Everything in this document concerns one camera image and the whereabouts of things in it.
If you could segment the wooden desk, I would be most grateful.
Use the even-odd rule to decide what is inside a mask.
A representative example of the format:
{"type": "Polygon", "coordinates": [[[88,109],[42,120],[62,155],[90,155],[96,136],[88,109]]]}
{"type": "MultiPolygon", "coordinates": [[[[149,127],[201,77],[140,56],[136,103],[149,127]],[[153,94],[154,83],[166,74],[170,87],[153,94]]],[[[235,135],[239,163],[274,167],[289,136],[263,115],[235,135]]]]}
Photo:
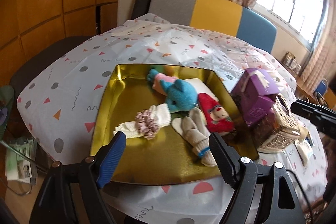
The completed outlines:
{"type": "Polygon", "coordinates": [[[297,98],[307,98],[309,102],[318,104],[317,98],[313,95],[312,92],[308,91],[307,86],[298,75],[295,76],[297,87],[295,89],[295,96],[297,98]]]}

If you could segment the pink scrunchie light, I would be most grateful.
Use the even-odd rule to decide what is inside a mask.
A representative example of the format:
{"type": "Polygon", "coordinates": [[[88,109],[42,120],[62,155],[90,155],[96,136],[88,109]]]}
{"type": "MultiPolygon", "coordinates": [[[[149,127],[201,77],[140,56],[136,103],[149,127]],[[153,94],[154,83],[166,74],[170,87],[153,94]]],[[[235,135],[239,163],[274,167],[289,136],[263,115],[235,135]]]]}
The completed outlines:
{"type": "Polygon", "coordinates": [[[149,110],[137,113],[135,116],[135,128],[147,140],[154,139],[160,129],[156,121],[151,118],[151,111],[149,110]]]}

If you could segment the purple cardboard box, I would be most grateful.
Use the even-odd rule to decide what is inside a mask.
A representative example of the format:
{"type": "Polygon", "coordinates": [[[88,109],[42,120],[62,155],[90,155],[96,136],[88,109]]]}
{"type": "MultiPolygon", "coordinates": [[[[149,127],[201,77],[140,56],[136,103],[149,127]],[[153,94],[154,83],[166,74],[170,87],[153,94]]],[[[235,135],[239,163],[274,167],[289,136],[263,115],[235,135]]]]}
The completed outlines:
{"type": "Polygon", "coordinates": [[[250,127],[267,115],[279,92],[278,86],[266,70],[248,68],[232,89],[231,97],[250,127]]]}

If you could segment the blue folding chair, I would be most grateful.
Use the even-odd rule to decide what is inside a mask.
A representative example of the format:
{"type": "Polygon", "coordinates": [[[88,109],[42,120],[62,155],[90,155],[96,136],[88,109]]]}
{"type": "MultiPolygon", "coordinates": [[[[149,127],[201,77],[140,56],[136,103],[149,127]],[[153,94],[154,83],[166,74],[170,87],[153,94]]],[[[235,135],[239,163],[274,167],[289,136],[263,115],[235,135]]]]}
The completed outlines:
{"type": "Polygon", "coordinates": [[[324,95],[327,92],[327,88],[328,88],[327,79],[322,79],[313,93],[317,100],[324,98],[324,95]]]}

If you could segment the white towel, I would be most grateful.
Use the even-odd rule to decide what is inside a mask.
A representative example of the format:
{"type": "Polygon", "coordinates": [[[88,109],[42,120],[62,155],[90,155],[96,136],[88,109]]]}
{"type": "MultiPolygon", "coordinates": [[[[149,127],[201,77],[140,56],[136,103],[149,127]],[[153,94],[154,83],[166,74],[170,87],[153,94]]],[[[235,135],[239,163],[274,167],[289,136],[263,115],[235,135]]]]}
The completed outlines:
{"type": "Polygon", "coordinates": [[[204,82],[202,82],[200,79],[197,79],[197,78],[185,79],[185,81],[188,82],[189,84],[191,84],[195,88],[197,94],[206,93],[207,95],[209,95],[215,101],[219,101],[218,98],[216,97],[216,95],[210,90],[210,88],[204,82]]]}

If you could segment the gold tray box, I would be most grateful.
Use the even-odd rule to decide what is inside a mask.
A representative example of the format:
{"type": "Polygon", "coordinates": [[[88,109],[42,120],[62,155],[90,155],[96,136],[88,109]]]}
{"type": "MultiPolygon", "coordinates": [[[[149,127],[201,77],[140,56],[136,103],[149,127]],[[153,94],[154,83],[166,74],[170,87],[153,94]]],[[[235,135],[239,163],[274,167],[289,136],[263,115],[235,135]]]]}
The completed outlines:
{"type": "MultiPolygon", "coordinates": [[[[234,147],[240,156],[258,159],[249,129],[222,78],[209,69],[154,64],[119,64],[115,67],[98,109],[91,155],[96,155],[100,147],[109,143],[119,124],[132,121],[138,112],[165,101],[165,97],[154,91],[146,79],[151,68],[180,79],[202,80],[235,124],[235,131],[224,136],[225,142],[234,147]]],[[[127,139],[112,181],[140,185],[174,185],[206,180],[220,174],[217,167],[204,166],[192,152],[191,145],[171,126],[166,126],[159,130],[154,139],[127,139]]]]}

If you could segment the patterned plastic tablecloth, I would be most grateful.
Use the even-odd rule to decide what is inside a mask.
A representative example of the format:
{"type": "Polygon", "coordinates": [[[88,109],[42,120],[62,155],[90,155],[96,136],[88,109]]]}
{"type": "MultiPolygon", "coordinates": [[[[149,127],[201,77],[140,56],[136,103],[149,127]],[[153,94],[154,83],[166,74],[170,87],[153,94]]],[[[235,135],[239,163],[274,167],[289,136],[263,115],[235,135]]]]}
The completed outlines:
{"type": "MultiPolygon", "coordinates": [[[[294,101],[295,79],[247,39],[146,14],[89,38],[24,85],[17,101],[20,115],[53,159],[73,163],[87,155],[103,92],[122,62],[212,69],[228,90],[244,69],[260,65],[294,101]]],[[[176,186],[119,186],[108,199],[147,223],[217,223],[232,193],[221,178],[211,178],[176,186]]]]}

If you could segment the right curtain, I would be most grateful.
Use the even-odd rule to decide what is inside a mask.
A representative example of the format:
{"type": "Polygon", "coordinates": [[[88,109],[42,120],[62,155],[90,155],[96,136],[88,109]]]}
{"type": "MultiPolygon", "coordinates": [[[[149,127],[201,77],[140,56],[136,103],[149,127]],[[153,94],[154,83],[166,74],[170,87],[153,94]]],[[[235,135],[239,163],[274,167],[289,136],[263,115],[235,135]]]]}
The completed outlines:
{"type": "Polygon", "coordinates": [[[322,79],[325,79],[335,61],[335,0],[330,4],[325,28],[313,54],[303,70],[301,79],[314,92],[322,79]]]}

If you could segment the ornate gold tissue box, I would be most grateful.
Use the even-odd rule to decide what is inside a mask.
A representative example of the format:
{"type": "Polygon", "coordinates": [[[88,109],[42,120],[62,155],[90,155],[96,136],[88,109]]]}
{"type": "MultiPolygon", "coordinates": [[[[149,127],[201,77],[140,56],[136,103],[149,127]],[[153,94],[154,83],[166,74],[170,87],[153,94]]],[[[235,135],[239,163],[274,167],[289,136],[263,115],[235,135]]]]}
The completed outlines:
{"type": "Polygon", "coordinates": [[[266,116],[253,127],[253,141],[258,152],[278,153],[295,141],[302,141],[309,130],[290,110],[286,99],[276,95],[266,116]]]}

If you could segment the white cloth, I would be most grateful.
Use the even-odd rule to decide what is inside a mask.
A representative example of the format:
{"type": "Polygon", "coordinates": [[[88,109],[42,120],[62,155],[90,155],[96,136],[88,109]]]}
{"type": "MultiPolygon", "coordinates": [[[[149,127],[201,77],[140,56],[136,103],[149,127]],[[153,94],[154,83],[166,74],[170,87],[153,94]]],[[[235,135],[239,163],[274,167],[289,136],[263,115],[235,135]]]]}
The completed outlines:
{"type": "Polygon", "coordinates": [[[134,121],[124,122],[117,126],[113,132],[123,132],[127,139],[144,137],[154,139],[163,127],[171,123],[171,113],[166,103],[152,105],[148,110],[136,114],[134,121]]]}

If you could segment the white knit glove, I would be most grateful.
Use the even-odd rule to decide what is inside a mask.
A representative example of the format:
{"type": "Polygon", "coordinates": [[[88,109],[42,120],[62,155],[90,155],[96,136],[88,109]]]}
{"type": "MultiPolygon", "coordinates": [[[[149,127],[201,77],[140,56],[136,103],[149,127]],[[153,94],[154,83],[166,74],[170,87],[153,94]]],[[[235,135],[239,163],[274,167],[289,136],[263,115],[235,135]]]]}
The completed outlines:
{"type": "Polygon", "coordinates": [[[210,132],[206,128],[206,120],[200,108],[195,107],[184,118],[174,118],[171,122],[173,129],[193,148],[192,152],[207,167],[215,167],[217,163],[210,151],[210,132]]]}

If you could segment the white plastic packet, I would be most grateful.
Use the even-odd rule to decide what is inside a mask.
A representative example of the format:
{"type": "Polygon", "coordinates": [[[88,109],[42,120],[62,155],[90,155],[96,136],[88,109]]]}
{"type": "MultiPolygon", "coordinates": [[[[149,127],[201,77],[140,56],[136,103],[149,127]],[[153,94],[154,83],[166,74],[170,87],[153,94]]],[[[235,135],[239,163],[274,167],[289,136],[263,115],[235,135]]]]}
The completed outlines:
{"type": "Polygon", "coordinates": [[[303,166],[307,166],[309,159],[313,156],[313,149],[310,143],[306,140],[295,140],[294,145],[297,149],[299,157],[302,161],[303,166]]]}

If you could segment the items on desk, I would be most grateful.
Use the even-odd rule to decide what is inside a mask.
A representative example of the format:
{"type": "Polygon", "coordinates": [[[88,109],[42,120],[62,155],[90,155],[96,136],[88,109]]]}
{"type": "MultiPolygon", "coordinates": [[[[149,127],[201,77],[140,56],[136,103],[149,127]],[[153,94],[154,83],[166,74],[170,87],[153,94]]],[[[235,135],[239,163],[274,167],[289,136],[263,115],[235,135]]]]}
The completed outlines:
{"type": "Polygon", "coordinates": [[[299,74],[301,70],[301,65],[298,63],[293,53],[287,52],[282,58],[282,63],[296,75],[299,74]]]}

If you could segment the blue plush toy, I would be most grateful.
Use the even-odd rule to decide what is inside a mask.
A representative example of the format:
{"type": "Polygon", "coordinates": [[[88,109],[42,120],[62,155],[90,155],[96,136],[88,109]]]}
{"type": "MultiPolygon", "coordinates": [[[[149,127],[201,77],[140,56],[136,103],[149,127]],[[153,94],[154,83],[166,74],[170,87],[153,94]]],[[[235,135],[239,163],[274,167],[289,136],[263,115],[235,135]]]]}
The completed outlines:
{"type": "Polygon", "coordinates": [[[177,77],[167,76],[152,68],[147,74],[152,89],[166,97],[171,113],[190,111],[197,105],[198,94],[192,84],[177,77]]]}

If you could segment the red christmas sock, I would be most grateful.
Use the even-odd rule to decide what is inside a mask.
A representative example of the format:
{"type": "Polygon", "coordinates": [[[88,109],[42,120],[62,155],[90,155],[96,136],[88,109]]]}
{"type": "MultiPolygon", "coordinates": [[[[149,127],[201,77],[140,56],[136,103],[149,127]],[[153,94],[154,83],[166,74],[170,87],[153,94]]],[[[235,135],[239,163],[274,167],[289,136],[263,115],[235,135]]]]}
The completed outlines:
{"type": "Polygon", "coordinates": [[[234,122],[225,108],[208,94],[198,94],[198,105],[205,115],[206,127],[210,133],[226,135],[235,129],[234,122]]]}

